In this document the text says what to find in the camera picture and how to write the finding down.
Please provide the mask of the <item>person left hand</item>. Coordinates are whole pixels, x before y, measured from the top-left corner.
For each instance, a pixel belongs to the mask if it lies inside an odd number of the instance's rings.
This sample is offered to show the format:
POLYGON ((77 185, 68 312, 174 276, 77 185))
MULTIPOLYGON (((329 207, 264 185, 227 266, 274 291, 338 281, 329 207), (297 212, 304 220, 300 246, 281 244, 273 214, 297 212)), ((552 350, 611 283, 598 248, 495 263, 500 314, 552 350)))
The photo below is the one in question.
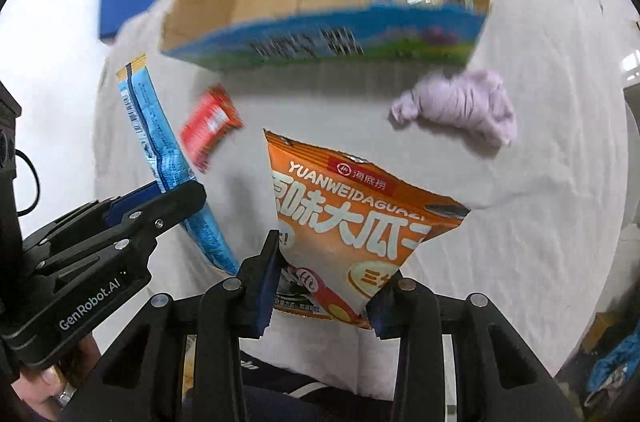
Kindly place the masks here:
POLYGON ((25 408, 21 420, 57 421, 63 410, 61 395, 67 385, 83 386, 100 357, 98 344, 89 333, 65 357, 67 362, 63 371, 56 366, 42 371, 23 368, 20 379, 12 383, 15 394, 25 408))

